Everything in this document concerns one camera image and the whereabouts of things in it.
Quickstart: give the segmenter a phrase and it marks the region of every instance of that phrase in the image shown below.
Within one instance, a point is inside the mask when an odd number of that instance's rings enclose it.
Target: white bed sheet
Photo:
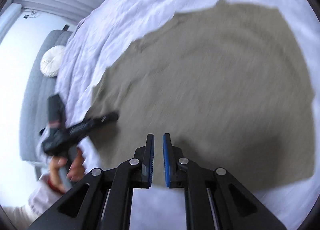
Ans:
[[[92,87],[99,82],[105,69],[116,61],[132,41],[162,26],[173,17],[175,12],[213,7],[217,1],[106,0],[79,23],[77,31],[70,38],[66,48],[56,91],[66,103],[67,126],[83,119],[91,104]],[[318,133],[320,129],[320,76],[318,75],[320,72],[320,24],[307,0],[228,1],[251,2],[279,8],[300,45],[316,93],[313,101],[316,128],[314,176],[291,185],[255,193],[256,197],[289,230],[295,230],[306,218],[320,193],[320,136]],[[80,146],[86,156],[87,171],[99,167],[99,155],[90,140],[84,139]],[[43,161],[46,161],[40,145],[38,155]],[[140,212],[133,213],[131,229],[185,229],[185,222],[182,222],[184,221],[183,196],[172,190],[151,189],[148,193],[135,191],[133,205],[137,209],[133,211]],[[160,212],[155,216],[150,213],[155,207],[157,211],[166,212],[163,213],[163,216],[159,216]],[[168,217],[173,212],[175,220],[170,220]]]

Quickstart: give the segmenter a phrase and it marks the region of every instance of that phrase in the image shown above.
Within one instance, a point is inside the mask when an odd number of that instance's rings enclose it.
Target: gray upholstered headboard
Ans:
[[[46,127],[47,99],[54,94],[56,78],[47,78],[40,72],[40,61],[43,54],[57,45],[66,45],[71,31],[51,31],[43,42],[36,60],[33,63],[21,107],[19,145],[23,161],[36,164],[36,145],[39,142],[39,131]]]

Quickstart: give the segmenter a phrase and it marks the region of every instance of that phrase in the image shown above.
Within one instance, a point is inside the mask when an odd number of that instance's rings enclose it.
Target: person's arm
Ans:
[[[37,182],[37,187],[30,195],[27,205],[22,207],[3,207],[7,216],[17,230],[27,229],[40,215],[51,207],[65,192],[59,169],[66,164],[67,160],[61,157],[53,157],[50,164],[49,174],[44,174]],[[78,156],[72,163],[67,177],[71,181],[79,181],[84,177],[84,158],[82,151],[78,149]]]

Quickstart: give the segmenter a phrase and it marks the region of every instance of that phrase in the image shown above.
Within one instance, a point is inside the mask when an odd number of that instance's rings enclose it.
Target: brown fabric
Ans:
[[[249,190],[310,177],[313,91],[277,9],[228,4],[175,14],[132,42],[93,90],[88,117],[120,110],[90,135],[104,169],[155,135],[153,183],[164,185],[162,135],[200,166],[228,169]]]

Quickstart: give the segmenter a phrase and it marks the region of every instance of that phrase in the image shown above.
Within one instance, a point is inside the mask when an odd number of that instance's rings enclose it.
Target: pillow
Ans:
[[[40,71],[42,74],[46,77],[55,77],[58,75],[65,48],[63,45],[58,45],[44,53],[40,62]]]

